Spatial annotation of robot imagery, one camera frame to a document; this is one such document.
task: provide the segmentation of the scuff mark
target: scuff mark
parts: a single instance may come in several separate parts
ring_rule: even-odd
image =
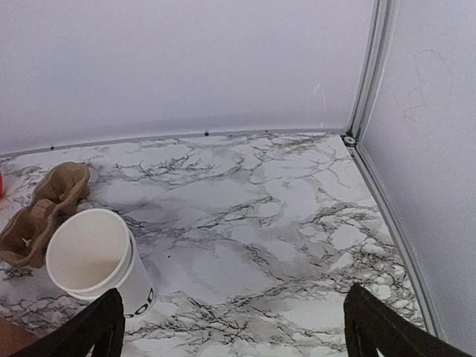
[[[446,119],[453,89],[448,60],[438,51],[426,49],[413,55],[416,82],[408,91],[402,119],[417,137],[432,135]]]
[[[322,88],[321,84],[317,84],[314,90],[314,98],[318,97],[318,92],[321,90],[321,95],[322,95],[322,109],[325,112],[327,112],[327,104],[326,104],[326,92],[324,91],[324,88]]]

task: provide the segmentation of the floor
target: floor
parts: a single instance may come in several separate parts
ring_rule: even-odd
[[[86,162],[80,209],[117,211],[157,288],[124,356],[346,356],[342,303],[360,282],[423,326],[382,216],[337,135],[243,135],[58,149],[0,159],[0,227],[54,165]],[[39,335],[85,303],[45,268],[0,263],[0,315]]]

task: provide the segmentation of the cardboard cup holder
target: cardboard cup holder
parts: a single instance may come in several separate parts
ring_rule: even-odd
[[[48,172],[28,207],[19,210],[0,233],[0,257],[15,267],[43,266],[53,233],[88,196],[89,176],[89,168],[75,162]]]

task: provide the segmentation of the white backdrop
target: white backdrop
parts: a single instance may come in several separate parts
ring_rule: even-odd
[[[447,339],[476,355],[476,3],[400,0],[362,140]]]
[[[0,153],[344,130],[373,0],[1,1]]]

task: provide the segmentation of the white paper cup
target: white paper cup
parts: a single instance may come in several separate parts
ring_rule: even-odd
[[[144,315],[154,300],[135,238],[110,210],[85,210],[64,222],[51,237],[46,268],[58,287],[81,300],[118,289],[127,318]]]

